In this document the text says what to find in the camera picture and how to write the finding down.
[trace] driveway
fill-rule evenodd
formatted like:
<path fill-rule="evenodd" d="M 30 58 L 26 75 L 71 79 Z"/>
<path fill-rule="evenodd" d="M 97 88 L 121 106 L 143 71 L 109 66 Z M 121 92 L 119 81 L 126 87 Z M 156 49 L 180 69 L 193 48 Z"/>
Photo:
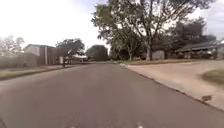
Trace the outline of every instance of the driveway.
<path fill-rule="evenodd" d="M 224 113 L 119 65 L 0 82 L 8 128 L 223 128 Z"/>
<path fill-rule="evenodd" d="M 128 68 L 199 100 L 202 96 L 212 95 L 213 99 L 209 104 L 224 110 L 223 89 L 201 79 L 201 74 L 204 72 L 224 68 L 224 61 L 128 66 Z"/>

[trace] concrete sidewalk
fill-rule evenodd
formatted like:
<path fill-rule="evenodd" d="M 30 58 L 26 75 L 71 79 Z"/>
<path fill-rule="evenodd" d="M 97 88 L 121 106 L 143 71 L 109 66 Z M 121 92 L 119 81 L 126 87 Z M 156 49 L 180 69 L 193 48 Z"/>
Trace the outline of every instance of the concrete sidewalk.
<path fill-rule="evenodd" d="M 212 100 L 207 103 L 224 110 L 224 90 L 200 78 L 206 71 L 224 68 L 224 61 L 127 66 L 127 68 L 198 100 L 202 100 L 202 96 L 211 95 Z"/>

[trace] sky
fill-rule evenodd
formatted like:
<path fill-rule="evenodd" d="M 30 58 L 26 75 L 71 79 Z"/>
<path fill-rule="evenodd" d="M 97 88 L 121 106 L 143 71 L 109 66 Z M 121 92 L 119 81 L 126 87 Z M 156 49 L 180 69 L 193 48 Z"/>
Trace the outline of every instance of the sky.
<path fill-rule="evenodd" d="M 80 38 L 86 48 L 105 44 L 91 22 L 94 5 L 105 0 L 0 0 L 0 37 L 23 37 L 26 44 L 55 46 L 66 38 Z M 206 33 L 224 37 L 224 0 L 209 10 L 197 10 L 191 17 L 204 16 Z"/>

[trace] asphalt road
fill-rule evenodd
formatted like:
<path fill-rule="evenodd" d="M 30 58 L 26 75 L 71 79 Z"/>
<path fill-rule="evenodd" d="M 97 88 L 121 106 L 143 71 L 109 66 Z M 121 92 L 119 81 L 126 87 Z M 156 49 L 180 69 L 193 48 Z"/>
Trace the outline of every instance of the asphalt road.
<path fill-rule="evenodd" d="M 0 82 L 7 128 L 224 128 L 224 113 L 119 65 Z"/>

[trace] house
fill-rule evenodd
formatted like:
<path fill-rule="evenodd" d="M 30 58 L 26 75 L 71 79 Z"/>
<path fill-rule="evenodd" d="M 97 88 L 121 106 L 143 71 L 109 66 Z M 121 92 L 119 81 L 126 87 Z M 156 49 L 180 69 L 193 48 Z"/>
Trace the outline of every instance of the house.
<path fill-rule="evenodd" d="M 23 51 L 38 56 L 38 65 L 52 65 L 55 64 L 54 49 L 52 46 L 29 44 Z"/>
<path fill-rule="evenodd" d="M 188 59 L 224 59 L 223 41 L 211 41 L 198 44 L 188 44 L 176 53 Z"/>

